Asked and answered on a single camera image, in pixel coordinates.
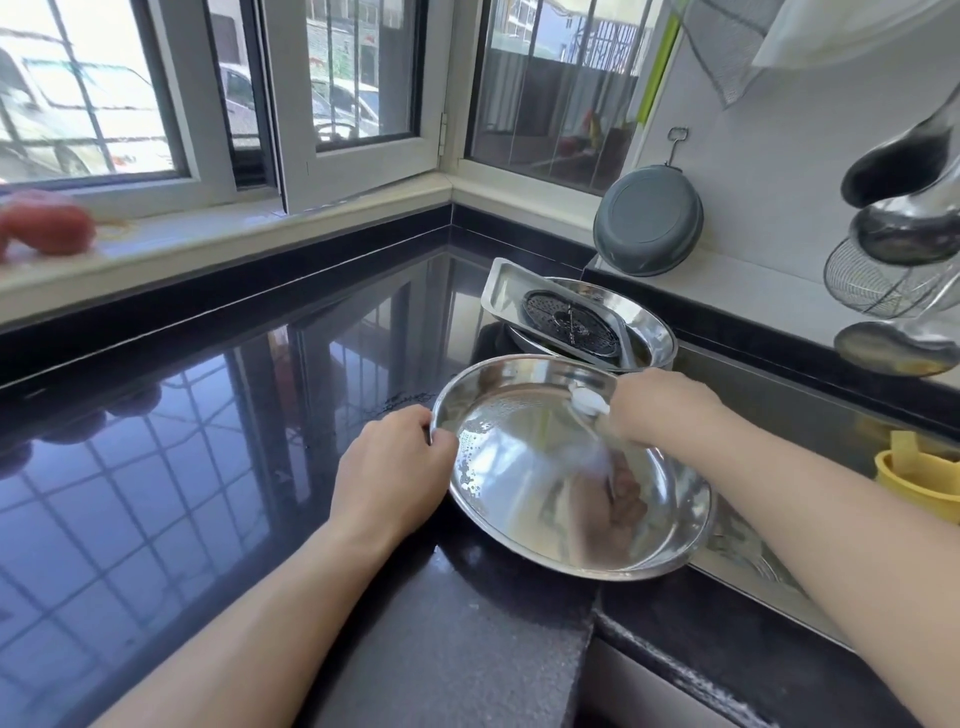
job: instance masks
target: wire mesh strainer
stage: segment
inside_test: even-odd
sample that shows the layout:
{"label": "wire mesh strainer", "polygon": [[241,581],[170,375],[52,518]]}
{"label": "wire mesh strainer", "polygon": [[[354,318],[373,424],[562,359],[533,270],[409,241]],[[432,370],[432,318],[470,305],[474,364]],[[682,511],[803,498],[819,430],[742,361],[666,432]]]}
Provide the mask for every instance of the wire mesh strainer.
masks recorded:
{"label": "wire mesh strainer", "polygon": [[[903,267],[877,262],[855,242],[845,238],[827,258],[824,284],[847,308],[878,319],[916,316],[931,295],[947,282],[952,260],[932,265]],[[960,303],[960,286],[954,286],[936,310]]]}

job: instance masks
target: hand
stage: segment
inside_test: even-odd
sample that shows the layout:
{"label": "hand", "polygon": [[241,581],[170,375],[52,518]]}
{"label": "hand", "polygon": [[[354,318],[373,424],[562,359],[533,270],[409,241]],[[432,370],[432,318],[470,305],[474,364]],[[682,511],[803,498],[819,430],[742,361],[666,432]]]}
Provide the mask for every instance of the hand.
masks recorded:
{"label": "hand", "polygon": [[426,444],[430,410],[419,404],[367,423],[340,458],[330,522],[393,550],[444,499],[457,437],[445,429]]}
{"label": "hand", "polygon": [[729,412],[705,384],[679,372],[645,369],[616,381],[610,422],[620,437],[669,452],[676,435],[708,416]]}

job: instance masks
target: black countertop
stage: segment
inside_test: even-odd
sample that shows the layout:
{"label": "black countertop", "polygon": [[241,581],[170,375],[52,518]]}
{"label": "black countertop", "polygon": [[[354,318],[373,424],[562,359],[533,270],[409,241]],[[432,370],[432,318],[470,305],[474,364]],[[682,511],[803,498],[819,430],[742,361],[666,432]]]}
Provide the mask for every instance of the black countertop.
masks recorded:
{"label": "black countertop", "polygon": [[[501,352],[479,302],[497,255],[582,273],[445,228],[0,392],[0,725],[86,725],[292,553],[365,422]],[[594,630],[743,725],[913,724],[851,653],[701,574],[600,591],[446,502],[364,594],[298,724],[569,724]],[[761,610],[765,631],[716,622],[698,651],[684,620],[715,610]],[[668,674],[664,650],[703,678]],[[807,662],[777,673],[774,650]]]}

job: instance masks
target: red fruit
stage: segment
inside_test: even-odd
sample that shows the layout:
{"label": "red fruit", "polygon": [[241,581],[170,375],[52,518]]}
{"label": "red fruit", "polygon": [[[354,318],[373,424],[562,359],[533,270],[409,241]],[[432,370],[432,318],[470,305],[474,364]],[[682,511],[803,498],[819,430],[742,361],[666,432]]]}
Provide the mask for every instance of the red fruit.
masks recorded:
{"label": "red fruit", "polygon": [[0,232],[44,255],[73,255],[87,250],[97,229],[90,213],[59,192],[14,192],[0,209]]}

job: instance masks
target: window sill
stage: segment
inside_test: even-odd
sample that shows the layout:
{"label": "window sill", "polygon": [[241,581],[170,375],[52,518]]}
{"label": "window sill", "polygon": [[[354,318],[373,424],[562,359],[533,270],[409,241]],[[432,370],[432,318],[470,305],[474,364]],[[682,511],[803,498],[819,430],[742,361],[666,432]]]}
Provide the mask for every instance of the window sill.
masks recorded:
{"label": "window sill", "polygon": [[591,248],[600,197],[461,159],[450,176],[453,202]]}
{"label": "window sill", "polygon": [[451,187],[434,172],[297,215],[274,197],[103,225],[93,250],[70,257],[15,243],[0,266],[0,327],[444,205]]}

